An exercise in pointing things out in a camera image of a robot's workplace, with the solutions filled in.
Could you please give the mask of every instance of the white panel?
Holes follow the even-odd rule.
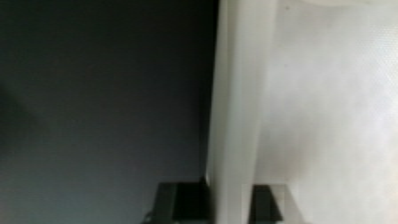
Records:
[[[396,12],[279,5],[256,182],[311,224],[398,223]]]
[[[247,224],[275,0],[220,5],[208,179],[215,223]]]

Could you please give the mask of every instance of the black object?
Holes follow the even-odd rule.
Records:
[[[162,183],[147,224],[210,224],[210,189],[197,183]],[[249,224],[275,224],[282,220],[266,185],[254,186]]]

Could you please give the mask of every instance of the dark wall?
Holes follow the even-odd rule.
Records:
[[[202,175],[213,19],[215,1],[0,2],[0,223],[138,223]]]

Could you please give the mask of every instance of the dark background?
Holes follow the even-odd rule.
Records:
[[[0,223],[140,223],[199,179],[215,4],[0,2]]]

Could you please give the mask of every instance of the white wall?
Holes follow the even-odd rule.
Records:
[[[396,12],[279,5],[256,182],[313,224],[398,223]]]

